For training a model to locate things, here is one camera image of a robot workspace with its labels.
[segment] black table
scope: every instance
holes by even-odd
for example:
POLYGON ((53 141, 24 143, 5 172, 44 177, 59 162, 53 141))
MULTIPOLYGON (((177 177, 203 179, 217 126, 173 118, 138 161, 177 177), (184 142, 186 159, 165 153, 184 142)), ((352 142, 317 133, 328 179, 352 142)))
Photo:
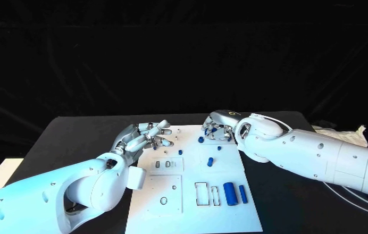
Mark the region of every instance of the black table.
MULTIPOLYGON (((261 114, 279 119, 294 129, 313 131, 298 112, 261 114)), ((171 125, 201 124, 206 116, 57 117, 47 125, 8 183, 99 156, 109 150, 116 134, 131 123, 165 119, 171 125)), ((263 233, 368 232, 368 213, 349 205, 320 182, 279 169, 271 162, 252 161, 243 152, 239 154, 263 233)), ((131 190, 126 189, 116 207, 73 233, 123 233, 129 199, 131 190)))

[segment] black curtain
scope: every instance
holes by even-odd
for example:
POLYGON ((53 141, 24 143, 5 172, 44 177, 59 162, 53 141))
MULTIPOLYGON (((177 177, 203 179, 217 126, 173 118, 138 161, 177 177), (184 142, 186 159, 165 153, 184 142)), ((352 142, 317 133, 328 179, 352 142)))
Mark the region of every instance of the black curtain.
POLYGON ((300 111, 364 122, 366 5, 1 0, 0 152, 56 116, 300 111))

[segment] white cable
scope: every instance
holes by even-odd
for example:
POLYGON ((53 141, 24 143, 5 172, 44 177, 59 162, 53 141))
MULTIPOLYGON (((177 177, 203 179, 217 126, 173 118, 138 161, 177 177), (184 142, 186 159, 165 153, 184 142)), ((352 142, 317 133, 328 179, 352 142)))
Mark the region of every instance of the white cable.
POLYGON ((350 192, 350 193, 354 195, 356 198, 359 198, 363 202, 368 203, 368 200, 363 199, 357 194, 354 194, 346 187, 343 187, 343 189, 344 189, 347 192, 350 192))
MULTIPOLYGON (((326 185, 326 187, 334 192, 333 188, 323 182, 323 184, 326 185)), ((368 212, 368 210, 364 208, 362 208, 360 206, 357 206, 354 203, 349 202, 354 207, 357 207, 360 210, 364 210, 368 212)))
POLYGON ((281 121, 278 121, 275 118, 268 117, 268 116, 263 116, 263 115, 261 115, 261 116, 265 117, 265 118, 268 118, 269 120, 274 120, 274 121, 279 122, 279 123, 288 128, 288 130, 292 130, 291 127, 289 127, 285 123, 282 123, 281 121))

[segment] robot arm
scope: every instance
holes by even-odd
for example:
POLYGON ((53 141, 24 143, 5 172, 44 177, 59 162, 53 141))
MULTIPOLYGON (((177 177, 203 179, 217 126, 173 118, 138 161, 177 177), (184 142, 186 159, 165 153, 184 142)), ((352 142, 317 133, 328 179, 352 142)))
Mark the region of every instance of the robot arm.
POLYGON ((282 131, 278 124, 258 114, 240 119, 237 113, 219 110, 210 113, 201 129, 216 126, 216 135, 227 134, 230 126, 237 149, 258 161, 310 179, 346 186, 368 194, 368 149, 328 136, 304 130, 282 131))
POLYGON ((25 178, 0 189, 0 233, 70 233, 109 211, 125 187, 141 189, 145 170, 129 166, 142 148, 171 146, 167 121, 129 125, 95 159, 25 178), (64 198, 73 202, 66 208, 64 198))

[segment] white platform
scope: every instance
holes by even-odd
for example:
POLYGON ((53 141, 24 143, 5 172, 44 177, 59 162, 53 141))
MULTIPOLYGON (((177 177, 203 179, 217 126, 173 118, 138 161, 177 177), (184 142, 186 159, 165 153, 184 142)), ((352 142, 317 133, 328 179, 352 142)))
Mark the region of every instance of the white platform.
POLYGON ((138 167, 147 170, 141 190, 132 191, 125 233, 230 233, 262 231, 255 205, 250 197, 243 166, 233 141, 197 143, 201 136, 199 125, 171 126, 173 134, 164 136, 174 142, 173 147, 145 149, 138 167), (209 157, 212 167, 206 166, 209 157), (164 171, 151 171, 155 159, 177 162, 177 167, 164 171), (180 176, 180 187, 175 183, 180 176), (209 206, 196 205, 194 183, 206 182, 209 206), (232 182, 237 197, 237 205, 227 206, 223 183, 232 182), (237 186, 243 185, 248 203, 240 201, 237 186), (213 206, 210 187, 217 187, 220 206, 213 206))

